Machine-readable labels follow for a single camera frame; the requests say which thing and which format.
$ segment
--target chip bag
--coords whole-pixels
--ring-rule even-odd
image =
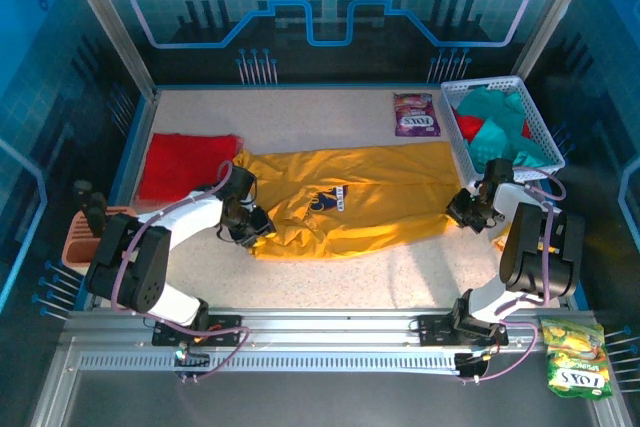
[[[397,137],[439,137],[431,94],[393,94]]]
[[[560,397],[599,400],[611,396],[604,329],[543,319],[549,389]]]

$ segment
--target yellow t-shirt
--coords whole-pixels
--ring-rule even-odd
[[[449,144],[241,152],[234,163],[258,179],[257,204],[276,233],[250,252],[259,259],[343,258],[442,234],[460,189]]]

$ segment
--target green snack bag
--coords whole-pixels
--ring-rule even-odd
[[[604,329],[561,319],[542,319],[549,389],[560,397],[599,400],[611,396]]]

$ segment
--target teal cloth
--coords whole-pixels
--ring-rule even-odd
[[[551,164],[538,144],[522,136],[525,114],[517,92],[505,95],[499,90],[480,87],[462,100],[458,114],[485,121],[473,142],[467,145],[476,171],[483,173],[487,162],[498,158],[526,167]]]

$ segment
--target purple snack bag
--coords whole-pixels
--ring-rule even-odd
[[[431,94],[393,94],[396,137],[439,137]]]

